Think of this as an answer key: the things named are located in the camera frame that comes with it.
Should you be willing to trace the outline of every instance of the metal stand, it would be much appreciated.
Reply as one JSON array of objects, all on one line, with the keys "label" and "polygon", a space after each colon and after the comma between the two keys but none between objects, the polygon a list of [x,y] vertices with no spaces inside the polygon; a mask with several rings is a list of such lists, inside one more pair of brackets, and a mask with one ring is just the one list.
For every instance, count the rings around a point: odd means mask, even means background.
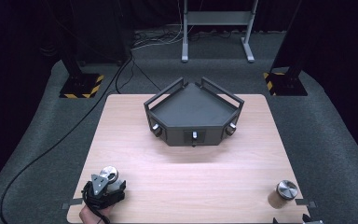
[{"label": "metal stand", "polygon": [[[269,69],[264,74],[268,91],[271,95],[307,96],[299,75],[309,55],[316,48],[317,40],[322,32],[323,20],[307,20],[301,24],[298,20],[305,20],[304,14],[311,16],[309,8],[312,1],[298,2],[296,12],[289,25],[289,29],[278,50],[278,54]],[[278,67],[289,66],[285,73],[273,73]]]},{"label": "metal stand", "polygon": [[249,37],[255,20],[255,10],[258,0],[254,0],[251,11],[188,11],[187,0],[184,0],[184,36],[182,46],[182,63],[188,62],[188,25],[247,25],[246,36],[241,38],[243,49],[249,63],[255,61],[255,57],[249,46]]},{"label": "metal stand", "polygon": [[69,73],[62,90],[61,98],[90,98],[94,97],[100,87],[103,76],[99,74],[84,74],[78,67],[72,51],[59,29],[54,12],[47,0],[40,0],[49,26],[51,38],[60,54],[63,64]]}]

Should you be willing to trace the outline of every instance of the hand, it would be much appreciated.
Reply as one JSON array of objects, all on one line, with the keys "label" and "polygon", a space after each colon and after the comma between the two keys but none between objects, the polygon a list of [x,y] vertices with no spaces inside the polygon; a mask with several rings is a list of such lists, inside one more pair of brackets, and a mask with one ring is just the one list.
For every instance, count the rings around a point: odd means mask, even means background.
[{"label": "hand", "polygon": [[[110,205],[109,207],[106,207],[106,208],[98,210],[98,211],[101,213],[101,215],[103,215],[105,217],[109,217],[110,210],[114,206],[115,205],[113,204],[113,205]],[[79,216],[84,224],[97,224],[97,223],[103,224],[103,221],[101,220],[101,218],[95,216],[95,214],[93,214],[91,212],[91,210],[86,205],[84,205],[84,207],[81,209]]]}]

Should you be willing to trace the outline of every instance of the gray carpet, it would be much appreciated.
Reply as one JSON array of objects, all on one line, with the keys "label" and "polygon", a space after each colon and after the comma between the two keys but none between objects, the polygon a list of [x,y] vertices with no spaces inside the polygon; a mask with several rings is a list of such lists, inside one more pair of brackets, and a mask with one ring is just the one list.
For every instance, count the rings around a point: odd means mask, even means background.
[{"label": "gray carpet", "polygon": [[[304,198],[317,203],[313,219],[324,223],[358,223],[358,146],[323,88],[300,75],[309,96],[270,96],[263,73],[271,67],[284,34],[253,34],[254,63],[247,63],[240,35],[207,37],[189,44],[189,62],[181,63],[181,42],[133,51],[136,63],[160,89],[179,77],[189,82],[207,77],[234,93],[266,96]],[[131,77],[132,63],[118,81]],[[61,99],[67,72],[61,62],[52,69],[44,97],[27,133],[0,174],[0,198],[8,182],[24,166],[69,132],[103,97],[95,109],[60,144],[31,165],[13,183],[4,200],[8,223],[67,223],[62,203],[72,198],[90,149],[105,96],[118,67],[89,64],[84,72],[105,76],[93,99]],[[136,68],[122,93],[157,93]]]}]

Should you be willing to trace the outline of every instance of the wooden tabletop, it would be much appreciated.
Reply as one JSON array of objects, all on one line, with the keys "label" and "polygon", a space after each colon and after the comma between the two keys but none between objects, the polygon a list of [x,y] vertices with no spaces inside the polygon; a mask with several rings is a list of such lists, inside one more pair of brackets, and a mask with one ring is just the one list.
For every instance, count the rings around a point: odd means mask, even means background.
[{"label": "wooden tabletop", "polygon": [[[245,104],[237,131],[198,147],[169,147],[149,131],[144,102],[152,96],[108,97],[74,199],[92,174],[115,166],[127,188],[113,223],[302,223],[306,206],[274,209],[267,200],[284,179],[299,185],[263,95],[238,94]],[[70,223],[81,223],[83,206],[70,207]]]}]

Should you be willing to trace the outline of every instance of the black speaker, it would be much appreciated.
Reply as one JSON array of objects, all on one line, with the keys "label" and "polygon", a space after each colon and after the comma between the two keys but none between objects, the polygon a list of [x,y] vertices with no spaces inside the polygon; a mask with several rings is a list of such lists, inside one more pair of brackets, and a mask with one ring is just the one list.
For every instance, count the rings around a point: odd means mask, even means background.
[{"label": "black speaker", "polygon": [[72,1],[76,33],[76,60],[117,63],[130,57],[133,41],[131,5],[126,0]]}]

